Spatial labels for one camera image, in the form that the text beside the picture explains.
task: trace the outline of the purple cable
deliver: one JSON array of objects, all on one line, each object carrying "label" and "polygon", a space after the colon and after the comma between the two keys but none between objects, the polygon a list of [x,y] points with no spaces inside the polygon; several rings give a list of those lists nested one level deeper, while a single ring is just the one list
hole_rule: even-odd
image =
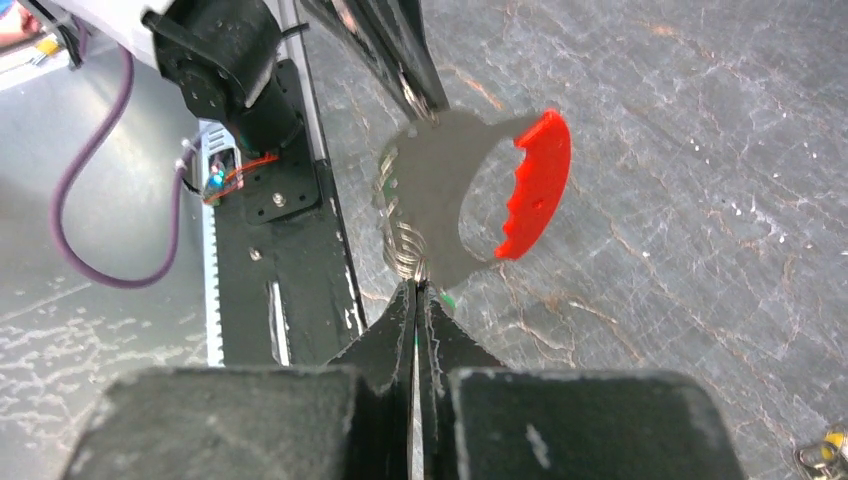
[{"label": "purple cable", "polygon": [[176,175],[174,176],[173,190],[171,194],[171,202],[172,202],[172,211],[171,211],[171,239],[170,245],[168,246],[168,253],[165,257],[165,263],[154,272],[152,275],[146,278],[141,278],[138,280],[125,280],[121,278],[112,277],[106,275],[103,272],[96,270],[94,267],[86,263],[83,259],[81,259],[71,245],[68,243],[68,238],[65,236],[65,229],[62,226],[62,214],[65,210],[65,202],[68,199],[68,194],[71,191],[74,183],[77,180],[77,177],[85,168],[86,164],[88,164],[91,157],[94,155],[94,152],[100,148],[100,145],[103,144],[103,141],[109,134],[112,132],[112,129],[115,127],[115,124],[118,123],[121,116],[124,114],[124,110],[127,108],[127,104],[129,103],[130,94],[132,93],[133,87],[133,78],[135,76],[135,66],[133,65],[133,57],[130,52],[128,52],[123,47],[119,47],[119,51],[124,61],[124,69],[125,76],[123,80],[123,85],[121,86],[120,93],[118,94],[118,99],[115,101],[115,105],[112,107],[112,110],[109,112],[109,115],[103,120],[103,123],[100,124],[100,127],[94,132],[91,138],[86,142],[86,144],[79,151],[77,156],[68,165],[68,168],[65,170],[65,173],[62,174],[62,178],[59,180],[59,185],[56,186],[56,190],[53,194],[53,200],[50,204],[50,230],[53,234],[53,239],[56,242],[56,245],[59,249],[59,252],[65,257],[65,260],[71,264],[74,269],[76,269],[79,273],[85,275],[91,280],[102,283],[104,285],[114,287],[114,288],[123,288],[123,289],[132,289],[132,288],[144,288],[153,285],[164,277],[171,267],[174,265],[174,259],[177,256],[177,245],[179,240],[179,226],[180,226],[180,193],[182,191],[182,176],[185,171],[185,163],[188,159],[190,159],[193,152],[190,149],[186,149],[185,153],[183,153],[182,165],[178,166]]}]

